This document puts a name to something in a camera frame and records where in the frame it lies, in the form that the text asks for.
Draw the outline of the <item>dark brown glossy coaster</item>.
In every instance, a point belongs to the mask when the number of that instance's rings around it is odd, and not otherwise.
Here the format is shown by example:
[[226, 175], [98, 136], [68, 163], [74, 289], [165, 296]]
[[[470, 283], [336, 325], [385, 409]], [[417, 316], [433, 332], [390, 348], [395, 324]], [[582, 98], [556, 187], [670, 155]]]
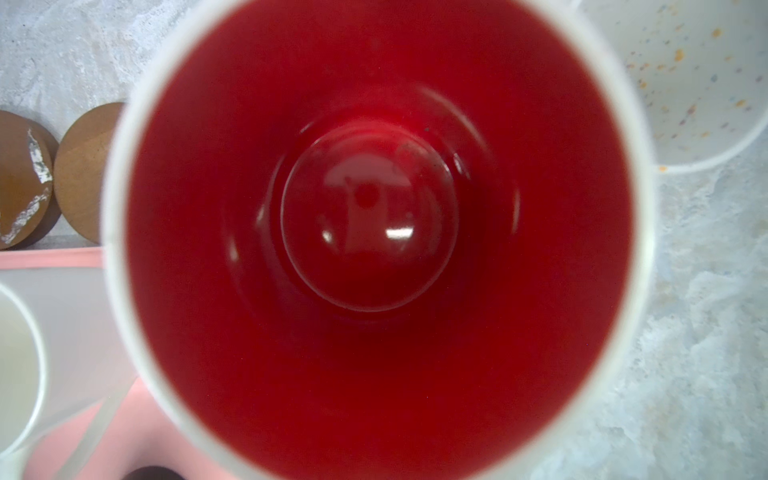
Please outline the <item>dark brown glossy coaster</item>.
[[42, 125], [1, 113], [1, 248], [26, 248], [55, 226], [61, 210], [53, 166], [59, 143]]

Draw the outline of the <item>red interior white mug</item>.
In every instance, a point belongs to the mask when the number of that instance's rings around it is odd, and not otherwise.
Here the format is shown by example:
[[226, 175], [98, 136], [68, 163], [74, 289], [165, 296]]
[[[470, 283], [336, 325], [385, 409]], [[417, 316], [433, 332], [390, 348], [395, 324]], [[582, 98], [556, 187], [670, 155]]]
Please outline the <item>red interior white mug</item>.
[[561, 1], [200, 2], [107, 164], [140, 377], [242, 478], [519, 476], [645, 312], [641, 109]]

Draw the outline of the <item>brown cork round coaster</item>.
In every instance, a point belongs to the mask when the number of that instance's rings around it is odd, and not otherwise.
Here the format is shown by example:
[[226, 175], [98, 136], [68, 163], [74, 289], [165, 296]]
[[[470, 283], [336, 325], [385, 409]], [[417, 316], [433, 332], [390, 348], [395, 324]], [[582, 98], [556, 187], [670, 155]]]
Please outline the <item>brown cork round coaster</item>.
[[108, 103], [79, 117], [66, 131], [54, 161], [54, 193], [64, 218], [83, 238], [100, 242], [106, 162], [124, 104]]

